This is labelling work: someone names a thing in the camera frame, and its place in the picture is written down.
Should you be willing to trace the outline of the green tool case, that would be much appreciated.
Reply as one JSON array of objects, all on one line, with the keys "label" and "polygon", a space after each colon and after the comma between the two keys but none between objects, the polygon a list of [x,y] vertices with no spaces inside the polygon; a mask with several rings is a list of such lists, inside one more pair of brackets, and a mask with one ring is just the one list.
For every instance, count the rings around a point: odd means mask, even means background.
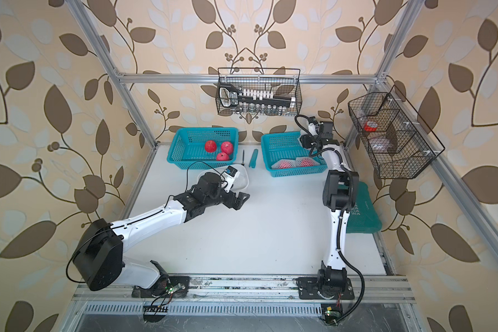
[{"label": "green tool case", "polygon": [[369,196],[367,184],[359,182],[356,205],[347,222],[347,234],[375,234],[380,232],[382,227],[382,222]]}]

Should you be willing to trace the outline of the black white tool set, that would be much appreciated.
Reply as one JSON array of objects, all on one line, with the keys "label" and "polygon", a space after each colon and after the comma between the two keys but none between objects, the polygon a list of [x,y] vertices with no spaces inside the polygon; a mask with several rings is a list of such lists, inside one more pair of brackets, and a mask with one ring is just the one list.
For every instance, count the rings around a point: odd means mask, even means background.
[{"label": "black white tool set", "polygon": [[227,108],[233,108],[239,105],[249,106],[249,104],[253,104],[254,106],[271,106],[272,108],[293,108],[297,104],[295,97],[273,95],[270,91],[238,89],[232,84],[220,84],[217,93],[221,106]]}]

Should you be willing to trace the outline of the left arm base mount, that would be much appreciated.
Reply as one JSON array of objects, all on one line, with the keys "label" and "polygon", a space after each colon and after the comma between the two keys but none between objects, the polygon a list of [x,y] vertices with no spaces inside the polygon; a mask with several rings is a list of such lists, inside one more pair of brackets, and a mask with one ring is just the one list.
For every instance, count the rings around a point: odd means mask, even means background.
[{"label": "left arm base mount", "polygon": [[157,261],[151,260],[150,263],[160,273],[159,278],[148,289],[134,286],[131,297],[167,298],[171,295],[175,298],[186,297],[190,287],[190,276],[170,276]]}]

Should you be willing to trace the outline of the right teal plastic basket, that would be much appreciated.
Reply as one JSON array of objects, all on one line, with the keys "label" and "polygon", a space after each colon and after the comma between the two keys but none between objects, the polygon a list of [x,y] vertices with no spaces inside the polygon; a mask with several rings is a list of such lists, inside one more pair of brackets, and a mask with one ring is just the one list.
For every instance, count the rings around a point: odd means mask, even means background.
[{"label": "right teal plastic basket", "polygon": [[[319,156],[309,156],[308,149],[304,149],[300,143],[301,133],[299,131],[284,132],[280,134],[266,134],[261,138],[261,151],[264,165],[272,177],[293,177],[309,174],[319,174],[329,169],[329,165]],[[272,170],[273,163],[280,159],[295,160],[297,157],[308,156],[316,160],[320,165],[316,167],[295,167],[283,170]]]}]

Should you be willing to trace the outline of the white plastic tray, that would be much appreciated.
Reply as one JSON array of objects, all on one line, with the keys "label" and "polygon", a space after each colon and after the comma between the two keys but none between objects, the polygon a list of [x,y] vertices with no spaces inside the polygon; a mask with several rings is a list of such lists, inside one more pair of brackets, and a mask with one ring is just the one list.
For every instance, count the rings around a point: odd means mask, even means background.
[{"label": "white plastic tray", "polygon": [[[203,170],[202,173],[200,173],[197,178],[198,181],[196,186],[202,190],[206,190],[211,187],[210,183],[218,183],[218,187],[225,191],[224,189],[225,181],[224,181],[223,171],[228,166],[219,167],[218,169],[215,170],[213,169]],[[246,168],[239,164],[233,164],[231,166],[237,168],[240,172],[239,180],[241,181],[241,184],[240,184],[240,189],[236,192],[245,190],[249,186],[249,178]]]}]

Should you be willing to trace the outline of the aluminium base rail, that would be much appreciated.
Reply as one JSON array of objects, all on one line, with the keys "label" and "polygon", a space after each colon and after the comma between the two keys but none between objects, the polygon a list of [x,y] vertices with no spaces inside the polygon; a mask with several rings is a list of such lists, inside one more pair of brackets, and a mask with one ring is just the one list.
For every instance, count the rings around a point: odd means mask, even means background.
[{"label": "aluminium base rail", "polygon": [[159,299],[131,286],[92,292],[79,286],[73,304],[85,313],[320,317],[328,308],[343,310],[356,300],[403,308],[416,304],[405,277],[351,276],[341,295],[318,290],[312,277],[293,275],[190,275],[185,288]]}]

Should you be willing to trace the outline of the teal plastic basket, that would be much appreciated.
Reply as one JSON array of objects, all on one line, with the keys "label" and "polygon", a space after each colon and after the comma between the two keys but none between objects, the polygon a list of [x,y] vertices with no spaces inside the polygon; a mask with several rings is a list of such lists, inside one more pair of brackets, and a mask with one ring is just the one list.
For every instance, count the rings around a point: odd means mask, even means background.
[{"label": "teal plastic basket", "polygon": [[[280,134],[266,134],[261,138],[261,151],[264,165],[272,177],[293,177],[309,174],[319,174],[329,169],[329,165],[319,156],[309,156],[308,149],[304,149],[300,143],[301,133],[299,131],[284,132]],[[308,156],[316,160],[320,165],[316,167],[295,167],[283,170],[272,170],[273,163],[280,159],[295,160],[297,157]]]},{"label": "teal plastic basket", "polygon": [[[217,144],[215,152],[206,152],[208,141]],[[233,152],[228,160],[217,160],[221,144],[230,142]],[[182,170],[206,170],[208,166],[217,168],[234,163],[237,157],[239,130],[234,127],[190,127],[179,129],[167,153],[167,162]]]}]

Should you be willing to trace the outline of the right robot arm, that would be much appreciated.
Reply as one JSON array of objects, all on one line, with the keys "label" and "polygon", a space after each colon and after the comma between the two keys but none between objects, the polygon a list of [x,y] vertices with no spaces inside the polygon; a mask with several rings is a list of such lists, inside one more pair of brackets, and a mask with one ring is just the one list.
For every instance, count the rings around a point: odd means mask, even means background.
[{"label": "right robot arm", "polygon": [[307,122],[306,125],[296,123],[303,131],[301,145],[308,149],[310,158],[321,157],[328,167],[322,203],[329,211],[331,228],[327,254],[318,272],[318,292],[322,297],[335,298],[352,291],[347,273],[354,271],[360,278],[360,293],[356,301],[361,302],[365,294],[365,278],[344,255],[349,217],[358,196],[359,175],[348,162],[344,145],[333,139],[330,122],[303,115],[300,118]]}]

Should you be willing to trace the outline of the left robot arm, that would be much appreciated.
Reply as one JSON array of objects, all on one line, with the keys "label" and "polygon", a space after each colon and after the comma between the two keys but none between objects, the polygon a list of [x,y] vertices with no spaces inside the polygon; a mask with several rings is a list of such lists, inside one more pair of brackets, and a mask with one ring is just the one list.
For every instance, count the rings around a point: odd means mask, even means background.
[{"label": "left robot arm", "polygon": [[197,184],[185,192],[170,196],[159,208],[122,221],[94,221],[84,232],[68,265],[81,275],[79,283],[90,291],[100,291],[112,284],[135,286],[166,296],[179,288],[157,262],[141,264],[126,258],[125,253],[159,232],[182,225],[201,216],[207,208],[223,205],[240,210],[250,195],[237,193],[232,187],[237,171],[229,167],[226,173],[206,172]]}]

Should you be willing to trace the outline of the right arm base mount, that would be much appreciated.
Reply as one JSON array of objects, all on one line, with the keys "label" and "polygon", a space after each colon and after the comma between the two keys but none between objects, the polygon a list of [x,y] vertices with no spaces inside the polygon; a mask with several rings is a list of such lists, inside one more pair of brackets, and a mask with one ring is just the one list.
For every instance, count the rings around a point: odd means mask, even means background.
[{"label": "right arm base mount", "polygon": [[347,269],[334,269],[321,263],[315,277],[299,277],[296,285],[301,300],[354,300]]}]

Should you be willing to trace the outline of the left teal plastic basket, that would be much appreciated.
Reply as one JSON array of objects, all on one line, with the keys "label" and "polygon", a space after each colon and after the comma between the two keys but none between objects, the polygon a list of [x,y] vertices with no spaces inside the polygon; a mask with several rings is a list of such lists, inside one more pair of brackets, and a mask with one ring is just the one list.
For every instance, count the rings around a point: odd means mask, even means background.
[{"label": "left teal plastic basket", "polygon": [[[215,152],[206,152],[208,141],[217,144]],[[230,142],[233,152],[228,160],[217,160],[221,144]],[[217,168],[234,163],[237,157],[239,130],[234,127],[190,127],[179,129],[167,153],[167,162],[182,170],[206,170],[208,166]]]}]

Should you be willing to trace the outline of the teal knife sheath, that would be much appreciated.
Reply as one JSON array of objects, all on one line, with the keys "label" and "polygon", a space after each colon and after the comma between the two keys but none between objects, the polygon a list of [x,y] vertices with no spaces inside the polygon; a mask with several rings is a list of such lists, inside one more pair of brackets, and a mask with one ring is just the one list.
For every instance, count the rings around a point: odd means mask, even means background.
[{"label": "teal knife sheath", "polygon": [[251,159],[250,159],[250,164],[249,164],[250,168],[253,168],[253,169],[256,168],[258,154],[259,154],[259,150],[258,149],[254,149],[253,153],[252,153],[252,156],[251,156]]}]

